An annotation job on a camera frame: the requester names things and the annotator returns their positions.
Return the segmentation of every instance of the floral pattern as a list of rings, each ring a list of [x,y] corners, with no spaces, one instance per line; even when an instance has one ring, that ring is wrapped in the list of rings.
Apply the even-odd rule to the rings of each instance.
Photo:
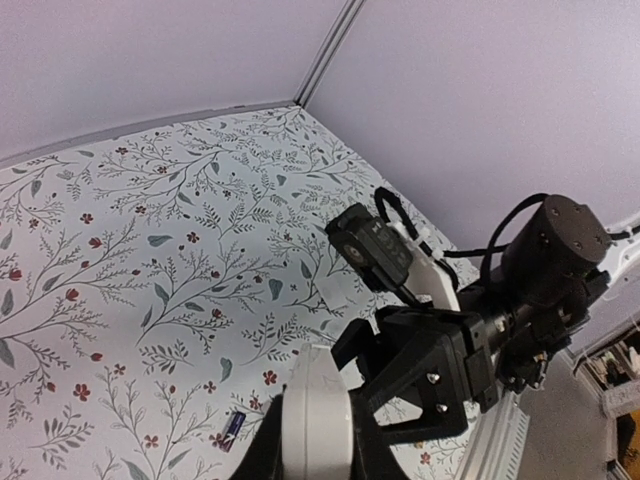
[[[305,342],[393,302],[323,232],[389,185],[298,107],[170,125],[0,172],[0,478],[228,478]],[[448,240],[408,204],[412,218]],[[453,262],[463,283],[475,277]],[[341,305],[318,285],[339,285]],[[353,386],[360,375],[348,368]],[[381,422],[408,418],[394,400]],[[218,448],[235,413],[230,452]],[[468,405],[471,424],[477,408]],[[453,478],[469,432],[394,449]]]

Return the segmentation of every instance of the white wall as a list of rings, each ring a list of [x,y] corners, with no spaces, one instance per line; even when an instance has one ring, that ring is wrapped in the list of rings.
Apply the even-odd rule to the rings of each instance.
[[[525,196],[640,210],[640,4],[369,0],[310,112],[460,247]]]
[[[209,108],[290,100],[344,0],[0,5],[0,159]]]

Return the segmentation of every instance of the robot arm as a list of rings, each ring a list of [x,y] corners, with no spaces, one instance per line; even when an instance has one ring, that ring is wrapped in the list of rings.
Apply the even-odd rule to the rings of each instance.
[[[607,288],[609,276],[597,267],[610,237],[587,206],[566,197],[535,197],[540,207],[492,271],[501,228],[533,201],[511,212],[485,252],[481,278],[459,292],[455,273],[426,247],[399,200],[384,200],[400,209],[402,223],[389,226],[384,211],[386,218],[374,217],[358,204],[327,233],[371,290],[393,292],[407,306],[379,310],[377,334],[354,320],[331,351],[306,346],[233,479],[405,478],[390,445],[461,434],[463,402],[486,412],[499,399],[498,382],[516,393],[538,388]],[[380,210],[378,192],[376,203]],[[424,294],[432,301],[423,303]],[[364,384],[348,391],[339,370],[353,359]],[[378,426],[373,413],[393,397],[421,407],[422,416]]]

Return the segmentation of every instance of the screw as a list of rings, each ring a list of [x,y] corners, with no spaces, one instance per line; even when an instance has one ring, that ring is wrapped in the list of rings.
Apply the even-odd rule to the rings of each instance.
[[[429,380],[429,383],[432,385],[435,385],[440,381],[440,375],[437,373],[427,373],[427,380]]]
[[[496,325],[496,329],[500,333],[504,333],[504,331],[507,329],[507,326],[504,324],[504,320],[496,320],[495,325]]]

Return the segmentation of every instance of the floral tablecloth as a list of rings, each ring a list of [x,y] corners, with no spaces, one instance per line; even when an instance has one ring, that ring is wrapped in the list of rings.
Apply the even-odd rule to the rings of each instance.
[[[372,205],[380,185],[298,107],[0,172],[0,479],[228,478],[300,346],[329,344],[392,301],[364,288],[322,232],[350,204]],[[475,276],[455,267],[465,283]],[[321,297],[327,277],[345,305]],[[407,408],[392,402],[380,419]],[[234,411],[247,417],[226,453]],[[452,478],[467,440],[396,454],[411,478]]]

